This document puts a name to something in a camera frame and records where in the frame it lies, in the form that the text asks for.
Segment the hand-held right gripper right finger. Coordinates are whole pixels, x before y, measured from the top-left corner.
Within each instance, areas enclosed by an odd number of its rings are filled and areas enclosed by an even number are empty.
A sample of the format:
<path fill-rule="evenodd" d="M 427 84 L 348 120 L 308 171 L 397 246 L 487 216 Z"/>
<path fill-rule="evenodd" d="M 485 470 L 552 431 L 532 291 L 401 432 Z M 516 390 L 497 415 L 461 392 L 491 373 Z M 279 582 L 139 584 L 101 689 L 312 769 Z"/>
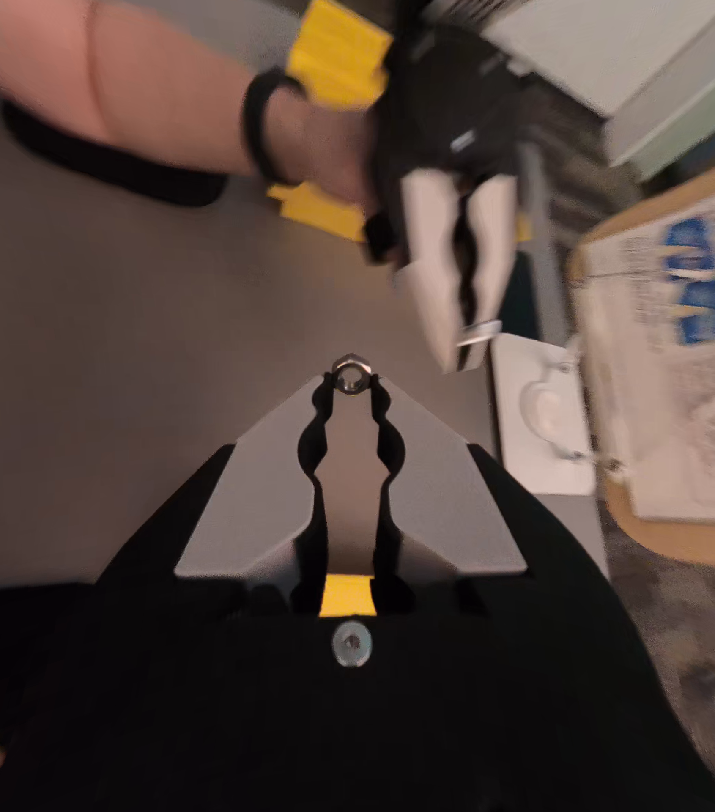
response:
<path fill-rule="evenodd" d="M 387 378 L 372 377 L 386 469 L 373 553 L 378 614 L 408 614 L 432 588 L 522 576 L 528 565 L 466 439 Z"/>

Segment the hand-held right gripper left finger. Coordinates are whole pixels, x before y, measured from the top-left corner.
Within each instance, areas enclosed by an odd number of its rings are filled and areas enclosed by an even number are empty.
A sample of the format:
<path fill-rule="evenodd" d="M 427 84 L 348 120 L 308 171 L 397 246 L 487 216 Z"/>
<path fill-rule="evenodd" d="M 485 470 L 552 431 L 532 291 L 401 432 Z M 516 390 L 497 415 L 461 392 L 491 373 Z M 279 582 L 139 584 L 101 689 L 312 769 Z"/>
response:
<path fill-rule="evenodd" d="M 317 375 L 233 446 L 174 574 L 271 586 L 295 612 L 318 614 L 328 564 L 315 472 L 327 451 L 330 374 Z"/>

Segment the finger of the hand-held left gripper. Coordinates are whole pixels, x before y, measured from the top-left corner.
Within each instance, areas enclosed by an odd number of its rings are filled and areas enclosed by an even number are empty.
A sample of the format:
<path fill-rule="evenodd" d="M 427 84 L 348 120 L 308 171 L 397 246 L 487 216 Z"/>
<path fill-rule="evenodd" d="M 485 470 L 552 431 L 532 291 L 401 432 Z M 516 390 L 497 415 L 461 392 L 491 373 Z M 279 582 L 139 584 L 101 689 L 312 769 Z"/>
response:
<path fill-rule="evenodd" d="M 517 179 L 510 175 L 489 178 L 466 197 L 464 222 L 470 258 L 460 286 L 463 327 L 498 320 L 515 263 L 517 209 Z M 459 348 L 459 370 L 478 368 L 489 343 Z"/>
<path fill-rule="evenodd" d="M 454 180 L 436 169 L 415 169 L 400 185 L 411 288 L 425 340 L 444 373 L 460 368 L 460 340 L 470 323 L 470 300 L 456 253 L 462 213 Z"/>

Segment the steel hex bolt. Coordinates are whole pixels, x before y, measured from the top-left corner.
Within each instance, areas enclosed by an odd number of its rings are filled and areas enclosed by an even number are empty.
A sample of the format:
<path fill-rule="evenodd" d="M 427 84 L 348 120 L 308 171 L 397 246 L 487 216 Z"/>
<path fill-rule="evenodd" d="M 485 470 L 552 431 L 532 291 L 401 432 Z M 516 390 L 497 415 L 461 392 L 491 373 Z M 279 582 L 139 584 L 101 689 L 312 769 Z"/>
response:
<path fill-rule="evenodd" d="M 458 348 L 470 347 L 479 343 L 488 343 L 501 333 L 501 320 L 488 320 L 463 327 L 457 337 Z"/>

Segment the yellow plastic bin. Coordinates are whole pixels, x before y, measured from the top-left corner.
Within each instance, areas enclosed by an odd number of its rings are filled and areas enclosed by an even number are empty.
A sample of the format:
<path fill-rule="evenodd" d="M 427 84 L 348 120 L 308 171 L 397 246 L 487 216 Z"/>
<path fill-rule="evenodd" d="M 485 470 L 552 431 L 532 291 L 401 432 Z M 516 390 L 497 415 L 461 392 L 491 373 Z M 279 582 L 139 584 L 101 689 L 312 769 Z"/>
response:
<path fill-rule="evenodd" d="M 326 574 L 318 617 L 376 616 L 372 586 L 372 576 Z"/>
<path fill-rule="evenodd" d="M 427 2 L 400 2 L 400 15 L 436 22 Z M 288 73 L 327 107 L 369 107 L 386 86 L 383 58 L 392 35 L 335 2 L 311 2 L 291 46 Z"/>

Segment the steel hex nut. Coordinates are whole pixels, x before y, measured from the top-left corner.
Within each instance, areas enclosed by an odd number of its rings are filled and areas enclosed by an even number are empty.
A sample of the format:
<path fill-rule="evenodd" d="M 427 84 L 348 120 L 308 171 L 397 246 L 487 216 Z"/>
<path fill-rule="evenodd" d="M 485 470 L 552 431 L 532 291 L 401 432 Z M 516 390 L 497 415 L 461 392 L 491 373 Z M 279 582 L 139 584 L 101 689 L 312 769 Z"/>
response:
<path fill-rule="evenodd" d="M 367 359 L 349 352 L 332 364 L 331 375 L 338 391 L 354 396 L 370 388 L 373 371 Z"/>

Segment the person's left forearm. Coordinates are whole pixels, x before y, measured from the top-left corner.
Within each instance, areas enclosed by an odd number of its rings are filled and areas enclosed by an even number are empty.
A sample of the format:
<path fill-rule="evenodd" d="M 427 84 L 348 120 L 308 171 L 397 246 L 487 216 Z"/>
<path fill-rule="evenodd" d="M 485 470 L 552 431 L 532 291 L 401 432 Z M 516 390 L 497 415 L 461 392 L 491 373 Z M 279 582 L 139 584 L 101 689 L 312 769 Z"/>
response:
<path fill-rule="evenodd" d="M 255 173 L 252 72 L 134 5 L 0 1 L 0 93 L 73 136 L 146 159 Z"/>

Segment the person's left hand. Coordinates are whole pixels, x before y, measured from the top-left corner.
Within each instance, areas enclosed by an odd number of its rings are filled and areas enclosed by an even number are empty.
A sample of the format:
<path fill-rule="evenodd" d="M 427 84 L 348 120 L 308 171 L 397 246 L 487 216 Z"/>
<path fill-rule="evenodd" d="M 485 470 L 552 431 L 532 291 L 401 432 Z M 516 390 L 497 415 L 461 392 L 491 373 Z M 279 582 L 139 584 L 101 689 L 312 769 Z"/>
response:
<path fill-rule="evenodd" d="M 290 181 L 358 208 L 365 218 L 381 209 L 371 177 L 378 126 L 367 109 L 329 109 L 297 97 L 280 115 L 275 157 Z"/>

